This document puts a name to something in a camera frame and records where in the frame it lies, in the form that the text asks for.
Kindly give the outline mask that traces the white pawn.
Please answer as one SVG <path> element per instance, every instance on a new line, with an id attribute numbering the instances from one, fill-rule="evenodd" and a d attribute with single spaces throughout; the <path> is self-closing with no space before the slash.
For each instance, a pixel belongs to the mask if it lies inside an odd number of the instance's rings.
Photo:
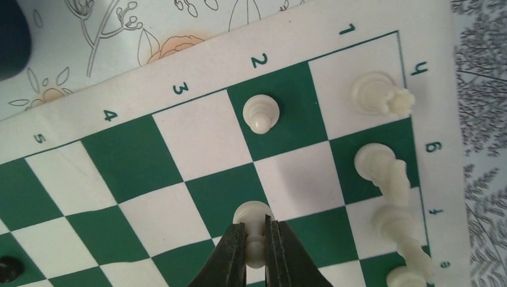
<path id="1" fill-rule="evenodd" d="M 243 119 L 256 134 L 263 135 L 275 126 L 280 117 L 278 103 L 270 96 L 257 94 L 243 106 Z"/>

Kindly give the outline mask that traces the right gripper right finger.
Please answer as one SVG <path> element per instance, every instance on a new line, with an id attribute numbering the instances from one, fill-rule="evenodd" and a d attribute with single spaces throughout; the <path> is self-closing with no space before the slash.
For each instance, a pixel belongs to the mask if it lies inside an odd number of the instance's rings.
<path id="1" fill-rule="evenodd" d="M 265 216 L 265 285 L 331 286 L 286 221 Z"/>

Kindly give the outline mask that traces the white chess piece gripped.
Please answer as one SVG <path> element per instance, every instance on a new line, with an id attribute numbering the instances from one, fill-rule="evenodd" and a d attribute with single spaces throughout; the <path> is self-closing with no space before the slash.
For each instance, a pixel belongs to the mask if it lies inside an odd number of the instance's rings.
<path id="1" fill-rule="evenodd" d="M 420 275 L 427 283 L 434 283 L 432 259 L 416 239 L 416 222 L 406 209 L 392 205 L 383 206 L 374 213 L 371 223 L 382 239 L 396 245 L 397 253 L 403 257 L 411 271 Z"/>

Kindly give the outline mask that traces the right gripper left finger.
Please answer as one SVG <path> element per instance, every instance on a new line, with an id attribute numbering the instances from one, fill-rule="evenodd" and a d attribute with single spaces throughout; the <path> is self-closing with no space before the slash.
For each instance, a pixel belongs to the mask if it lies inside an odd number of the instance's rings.
<path id="1" fill-rule="evenodd" d="M 246 286 L 246 227 L 231 224 L 189 287 Z"/>

